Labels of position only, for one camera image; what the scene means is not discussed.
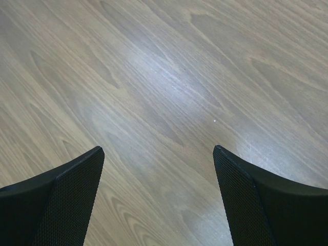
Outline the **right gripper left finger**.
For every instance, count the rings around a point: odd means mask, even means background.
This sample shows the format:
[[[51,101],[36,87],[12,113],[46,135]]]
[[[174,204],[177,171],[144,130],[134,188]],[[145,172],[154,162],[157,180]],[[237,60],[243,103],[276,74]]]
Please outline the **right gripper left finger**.
[[[1,188],[1,245],[83,245],[104,160],[97,146]]]

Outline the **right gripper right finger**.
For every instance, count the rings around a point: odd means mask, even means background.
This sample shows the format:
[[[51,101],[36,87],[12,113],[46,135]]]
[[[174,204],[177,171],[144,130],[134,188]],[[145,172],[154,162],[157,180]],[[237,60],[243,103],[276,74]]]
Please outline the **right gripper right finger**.
[[[213,150],[233,245],[327,245],[327,190]]]

